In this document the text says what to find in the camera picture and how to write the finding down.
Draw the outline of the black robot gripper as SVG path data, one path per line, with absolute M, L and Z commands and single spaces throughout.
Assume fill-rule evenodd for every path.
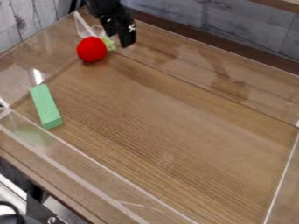
M 120 0 L 86 0 L 88 11 L 99 18 L 106 34 L 112 37 L 118 34 L 123 48 L 136 42 L 136 22 L 130 16 Z

